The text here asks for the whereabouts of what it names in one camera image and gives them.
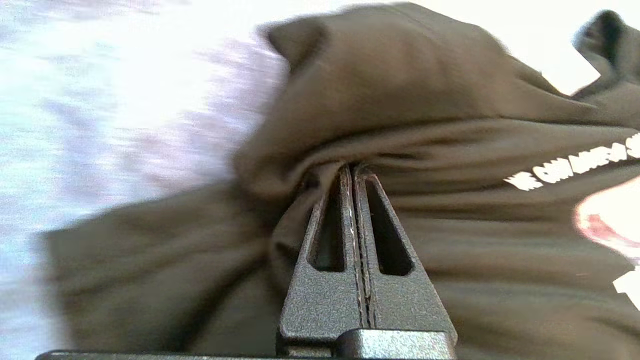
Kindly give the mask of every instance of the blurred white fabric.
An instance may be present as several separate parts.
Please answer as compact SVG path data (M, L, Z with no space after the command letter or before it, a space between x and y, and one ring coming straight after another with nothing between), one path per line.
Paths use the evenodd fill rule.
M0 358L72 345L39 232L230 176L286 70L257 26L370 2L0 3ZM414 2L533 64L602 8L640 27L637 1Z

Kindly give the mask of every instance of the clamp jaw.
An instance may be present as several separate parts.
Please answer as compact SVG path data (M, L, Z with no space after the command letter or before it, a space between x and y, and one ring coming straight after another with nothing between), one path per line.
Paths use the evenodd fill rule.
M276 334L279 359L454 360L457 338L378 178L362 165L341 168L310 215ZM37 360L80 359L250 358L49 352Z

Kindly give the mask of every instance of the olive green fabric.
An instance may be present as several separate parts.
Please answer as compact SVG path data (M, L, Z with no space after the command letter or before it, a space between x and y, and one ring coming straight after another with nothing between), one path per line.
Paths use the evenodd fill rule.
M363 161L460 359L640 359L640 311L612 285L632 265L572 225L584 197L640 176L640 149L528 191L506 181L638 133L638 31L612 12L586 27L579 51L602 76L574 97L483 29L414 4L306 17L269 40L291 71L235 181L49 235L79 348L272 354L305 216Z

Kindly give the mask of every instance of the wrinkled cloth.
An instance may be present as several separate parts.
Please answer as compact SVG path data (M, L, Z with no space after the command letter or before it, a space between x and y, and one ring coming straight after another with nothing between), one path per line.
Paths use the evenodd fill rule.
M586 28L578 50L602 76L573 97L483 29L414 4L268 36L289 78L235 181L49 234L81 349L272 354L306 214L341 165L366 162L461 359L640 356L640 313L612 286L632 265L572 226L582 199L640 175L638 31L612 12ZM529 191L505 180L612 143L624 161Z

